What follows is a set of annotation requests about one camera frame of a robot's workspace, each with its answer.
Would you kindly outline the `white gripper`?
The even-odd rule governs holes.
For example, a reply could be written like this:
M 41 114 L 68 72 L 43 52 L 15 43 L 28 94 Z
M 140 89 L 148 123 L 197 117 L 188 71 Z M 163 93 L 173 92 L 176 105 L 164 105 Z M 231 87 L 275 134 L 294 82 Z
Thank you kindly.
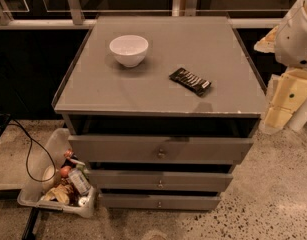
M 272 28 L 256 42 L 254 50 L 262 53 L 275 52 L 278 27 Z M 282 129 L 307 99 L 307 71 L 289 68 L 281 76 L 273 75 L 266 93 L 266 109 L 262 115 L 265 129 Z

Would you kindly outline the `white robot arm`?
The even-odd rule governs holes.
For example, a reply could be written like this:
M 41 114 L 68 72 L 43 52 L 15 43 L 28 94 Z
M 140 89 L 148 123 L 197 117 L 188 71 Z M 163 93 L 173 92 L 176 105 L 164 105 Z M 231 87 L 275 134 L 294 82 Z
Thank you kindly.
M 269 81 L 259 129 L 266 134 L 285 126 L 300 130 L 307 122 L 307 0 L 297 0 L 254 49 L 273 53 L 276 61 L 287 67 L 280 77 Z

